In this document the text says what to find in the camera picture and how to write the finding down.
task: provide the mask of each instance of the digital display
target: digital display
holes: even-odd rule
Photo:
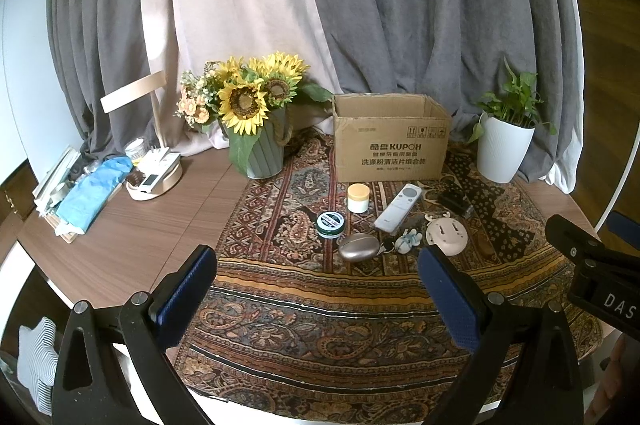
[[[142,183],[145,186],[149,186],[151,185],[151,183],[153,183],[154,181],[156,181],[156,178],[158,177],[158,174],[151,174],[147,177],[147,179],[145,180],[144,183]]]

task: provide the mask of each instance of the wooden floor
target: wooden floor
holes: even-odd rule
[[[584,150],[573,197],[594,225],[616,188],[640,119],[640,0],[578,0],[585,59]],[[615,209],[640,221],[640,157]],[[605,228],[610,248],[638,254]]]

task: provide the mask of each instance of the blue gripper pad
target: blue gripper pad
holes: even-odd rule
[[[620,212],[613,211],[607,217],[607,228],[636,250],[640,249],[640,223],[636,223]]]
[[[437,246],[422,249],[418,274],[456,345],[473,353],[480,344],[481,315],[454,280],[463,274],[455,270]]]
[[[216,277],[218,261],[209,246],[200,245],[177,272],[166,275],[154,290],[149,317],[155,323],[158,347],[178,345]]]

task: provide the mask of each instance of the metal screw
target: metal screw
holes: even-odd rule
[[[562,311],[562,305],[557,300],[549,301],[548,306],[553,313],[559,313]]]
[[[504,297],[501,293],[497,293],[496,291],[492,291],[489,295],[486,296],[489,299],[491,304],[495,304],[496,306],[500,306],[504,302]]]
[[[74,311],[79,315],[80,313],[84,313],[88,307],[89,304],[87,304],[86,301],[81,300],[80,302],[76,302]]]
[[[133,303],[133,306],[140,306],[141,304],[144,304],[148,298],[149,296],[145,292],[139,291],[138,293],[133,294],[131,302]]]

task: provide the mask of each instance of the wooden table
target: wooden table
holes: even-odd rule
[[[215,247],[247,183],[230,166],[227,150],[211,149],[182,163],[184,176],[174,189],[146,202],[133,201],[121,190],[86,235],[70,245],[36,213],[18,240],[72,302],[123,304],[178,269],[197,245]],[[571,196],[542,181],[522,184],[546,217],[562,214],[594,233]]]

